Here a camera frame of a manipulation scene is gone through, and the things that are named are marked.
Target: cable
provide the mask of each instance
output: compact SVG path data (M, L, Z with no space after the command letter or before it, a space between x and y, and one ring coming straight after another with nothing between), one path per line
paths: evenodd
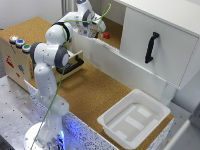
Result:
M69 22L69 21L75 21L75 22L93 22L93 21L97 21L97 20L100 20L100 19L101 19L101 21L102 21L102 18L110 11L110 8L111 8L111 4L109 3L109 4L105 7L102 16L101 16L100 18L96 19L96 20L90 20L90 21L68 20L68 21L65 21L65 22ZM65 37L65 41L67 41L67 37L66 37L66 34L65 34L65 32L64 32L64 28L63 28L63 27L62 27L62 30L63 30L63 34L64 34L64 37ZM49 113L49 111L50 111L50 109L51 109L51 107L52 107L54 101L55 101L56 96L58 95L58 91L59 91L60 86L61 86L61 83L62 83L62 78L63 78L64 72L65 72L65 69L66 69L66 67L64 67L64 69L63 69L63 72L62 72L62 75L61 75L61 78L60 78L60 82L59 82L58 88L57 88L57 90L56 90L56 94L54 95L54 98L53 98L53 100L52 100L52 102L51 102L51 104L50 104L50 106L49 106L49 108L48 108L48 110L47 110L47 112L46 112L46 114L45 114L45 117L44 117L44 119L42 120L42 123L41 123L41 125L40 125L40 128L39 128L39 130L38 130L38 132L37 132L37 135L36 135L36 137L35 137L35 139L34 139L34 141L33 141L33 144L32 144L32 146L31 146L30 150L32 150L33 145L34 145L34 143L35 143L35 141L36 141L36 139L37 139L37 137L38 137L38 134L39 134L39 132L40 132L40 130L41 130L41 128L42 128L42 125L43 125L43 123L44 123L44 121L45 121L45 119L46 119L46 117L47 117L47 115L48 115L48 113Z

